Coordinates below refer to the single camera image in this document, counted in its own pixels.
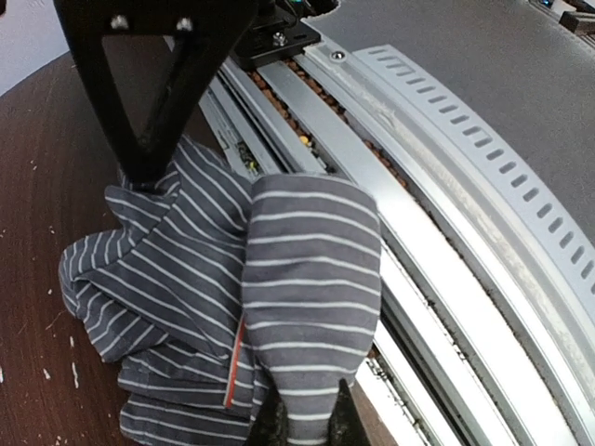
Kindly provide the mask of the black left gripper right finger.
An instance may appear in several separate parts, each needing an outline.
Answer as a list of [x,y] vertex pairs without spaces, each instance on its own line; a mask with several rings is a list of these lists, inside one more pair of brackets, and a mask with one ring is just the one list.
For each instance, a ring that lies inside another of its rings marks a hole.
[[328,445],[370,446],[348,382],[339,380],[337,401],[328,423]]

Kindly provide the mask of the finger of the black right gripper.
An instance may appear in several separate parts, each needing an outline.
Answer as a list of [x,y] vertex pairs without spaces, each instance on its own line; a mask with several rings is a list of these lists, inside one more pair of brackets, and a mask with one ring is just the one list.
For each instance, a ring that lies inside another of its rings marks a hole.
[[256,1],[58,1],[76,69],[124,174],[164,172]]

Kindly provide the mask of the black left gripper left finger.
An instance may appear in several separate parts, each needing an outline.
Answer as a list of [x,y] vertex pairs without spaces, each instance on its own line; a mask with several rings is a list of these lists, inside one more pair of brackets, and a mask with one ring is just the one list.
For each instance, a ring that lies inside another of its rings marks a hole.
[[246,446],[286,446],[287,410],[280,397],[268,397],[262,404],[245,441]]

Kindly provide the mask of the grey striped boxer underwear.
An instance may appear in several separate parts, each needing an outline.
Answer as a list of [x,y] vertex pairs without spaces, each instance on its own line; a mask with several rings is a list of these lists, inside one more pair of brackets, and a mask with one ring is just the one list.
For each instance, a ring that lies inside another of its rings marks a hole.
[[117,230],[59,263],[64,304],[129,397],[144,445],[245,445],[268,397],[287,445],[328,445],[381,307],[373,198],[328,175],[254,180],[183,139],[165,174],[105,191]]

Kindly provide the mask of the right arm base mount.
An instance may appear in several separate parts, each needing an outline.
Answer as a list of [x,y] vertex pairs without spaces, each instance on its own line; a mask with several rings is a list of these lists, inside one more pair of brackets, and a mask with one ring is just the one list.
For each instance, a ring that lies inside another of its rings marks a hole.
[[303,20],[339,7],[335,0],[259,1],[258,14],[231,52],[243,70],[253,71],[273,62],[291,59],[322,36]]

